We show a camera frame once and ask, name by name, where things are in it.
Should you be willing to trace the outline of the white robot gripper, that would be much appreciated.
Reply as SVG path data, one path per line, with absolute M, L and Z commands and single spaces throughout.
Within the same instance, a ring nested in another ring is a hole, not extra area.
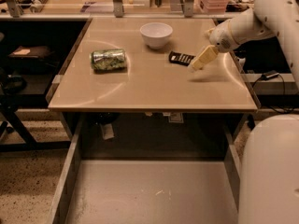
M 239 47 L 239 44 L 233 38 L 230 28 L 230 22 L 224 21 L 214 28 L 205 31 L 206 37 L 209 37 L 211 45 L 204 46 L 200 52 L 191 60 L 187 66 L 190 72 L 202 69 L 206 64 L 214 61 L 219 52 L 230 52 Z

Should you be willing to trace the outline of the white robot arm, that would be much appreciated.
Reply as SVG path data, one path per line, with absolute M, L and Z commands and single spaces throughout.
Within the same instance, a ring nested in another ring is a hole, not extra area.
M 255 0 L 254 7 L 208 31 L 210 44 L 188 65 L 192 72 L 251 40 L 275 37 L 299 87 L 296 0 Z M 299 116 L 261 121 L 250 133 L 240 174 L 238 224 L 299 224 Z

